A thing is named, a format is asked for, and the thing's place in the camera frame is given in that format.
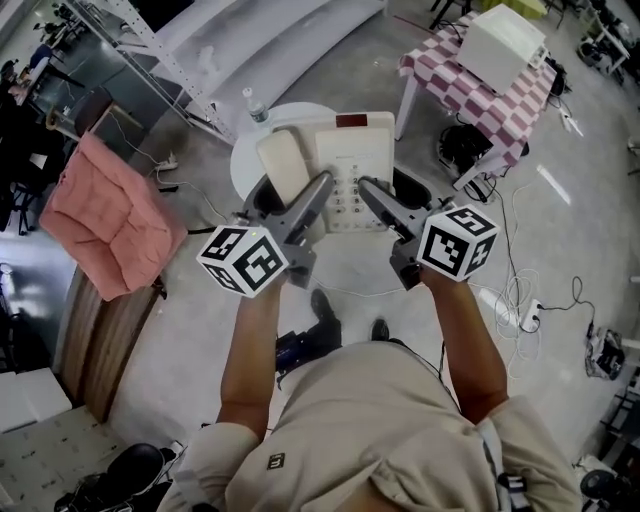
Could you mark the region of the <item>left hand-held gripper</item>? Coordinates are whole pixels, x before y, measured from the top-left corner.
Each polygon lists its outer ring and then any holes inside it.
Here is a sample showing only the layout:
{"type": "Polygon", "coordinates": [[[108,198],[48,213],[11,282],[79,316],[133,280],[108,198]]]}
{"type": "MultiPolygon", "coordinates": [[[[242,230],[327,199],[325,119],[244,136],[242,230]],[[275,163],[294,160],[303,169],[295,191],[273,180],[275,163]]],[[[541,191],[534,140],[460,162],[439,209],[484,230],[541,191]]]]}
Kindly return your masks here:
{"type": "Polygon", "coordinates": [[[254,298],[281,275],[306,288],[316,262],[309,235],[325,234],[322,214],[333,190],[325,170],[285,207],[264,175],[229,225],[212,232],[197,262],[224,290],[254,298]]]}

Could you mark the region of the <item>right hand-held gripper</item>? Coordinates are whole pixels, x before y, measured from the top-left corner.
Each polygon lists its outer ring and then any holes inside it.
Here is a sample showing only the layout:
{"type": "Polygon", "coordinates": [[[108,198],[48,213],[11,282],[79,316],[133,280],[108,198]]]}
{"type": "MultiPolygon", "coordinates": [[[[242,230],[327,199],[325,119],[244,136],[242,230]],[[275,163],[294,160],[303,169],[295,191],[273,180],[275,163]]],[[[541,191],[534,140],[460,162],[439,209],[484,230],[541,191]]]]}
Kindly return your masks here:
{"type": "Polygon", "coordinates": [[[421,282],[422,267],[461,282],[486,265],[500,234],[491,218],[473,205],[427,211],[431,209],[430,189],[397,167],[392,186],[396,197],[374,178],[358,180],[361,199],[387,228],[401,226],[397,199],[408,208],[426,209],[409,216],[415,228],[400,237],[392,249],[390,263],[405,289],[421,282]]]}

